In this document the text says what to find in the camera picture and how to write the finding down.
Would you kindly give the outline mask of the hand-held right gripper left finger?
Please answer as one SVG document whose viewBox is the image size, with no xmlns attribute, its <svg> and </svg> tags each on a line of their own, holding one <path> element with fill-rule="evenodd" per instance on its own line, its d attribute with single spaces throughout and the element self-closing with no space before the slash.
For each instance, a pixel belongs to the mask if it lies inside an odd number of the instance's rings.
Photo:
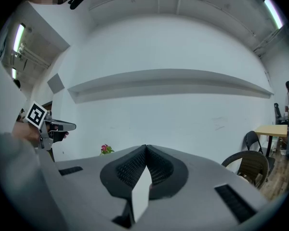
<svg viewBox="0 0 289 231">
<path fill-rule="evenodd" d="M 51 216 L 50 228 L 65 231 L 145 231 L 147 221 L 134 219 L 132 190 L 124 180 L 144 165 L 146 146 L 109 155 L 53 162 L 38 151 L 42 210 Z"/>
</svg>

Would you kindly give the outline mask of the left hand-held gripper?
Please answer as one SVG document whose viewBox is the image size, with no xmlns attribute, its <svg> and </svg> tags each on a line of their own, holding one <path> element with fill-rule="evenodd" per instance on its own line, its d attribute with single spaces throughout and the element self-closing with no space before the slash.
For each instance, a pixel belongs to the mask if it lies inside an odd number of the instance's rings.
<svg viewBox="0 0 289 231">
<path fill-rule="evenodd" d="M 25 120 L 35 129 L 38 136 L 38 149 L 49 151 L 53 144 L 54 131 L 72 131 L 76 124 L 61 120 L 52 120 L 51 112 L 33 101 L 26 114 Z"/>
</svg>

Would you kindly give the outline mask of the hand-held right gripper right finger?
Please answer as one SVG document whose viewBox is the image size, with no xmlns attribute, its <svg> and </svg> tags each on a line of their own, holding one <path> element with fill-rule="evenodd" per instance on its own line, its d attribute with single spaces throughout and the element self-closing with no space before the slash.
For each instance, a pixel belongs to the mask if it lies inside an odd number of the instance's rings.
<svg viewBox="0 0 289 231">
<path fill-rule="evenodd" d="M 149 145 L 148 231 L 228 231 L 266 205 L 250 183 L 210 159 Z"/>
</svg>

